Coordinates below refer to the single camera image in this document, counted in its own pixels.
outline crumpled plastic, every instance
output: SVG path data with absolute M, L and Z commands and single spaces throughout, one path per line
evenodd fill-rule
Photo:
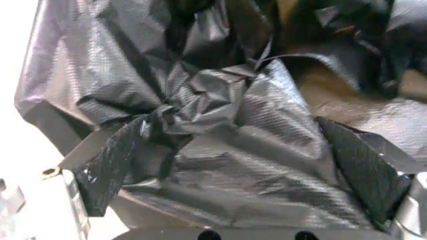
M 89 213 L 122 189 L 199 225 L 371 229 L 312 116 L 427 160 L 425 8 L 40 0 L 15 103 L 64 155 L 125 124 L 75 168 Z

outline garbage bag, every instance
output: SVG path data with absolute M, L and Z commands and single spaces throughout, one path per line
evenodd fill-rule
M 15 103 L 64 155 L 123 126 L 63 163 L 92 216 L 121 190 L 203 226 L 371 229 L 313 116 L 426 160 L 424 8 L 40 0 Z

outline wrinkled plastic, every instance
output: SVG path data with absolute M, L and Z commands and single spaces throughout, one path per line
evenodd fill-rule
M 369 229 L 312 116 L 427 160 L 426 6 L 40 0 L 16 107 L 64 155 L 128 124 L 70 167 L 93 215 L 123 188 L 199 225 Z

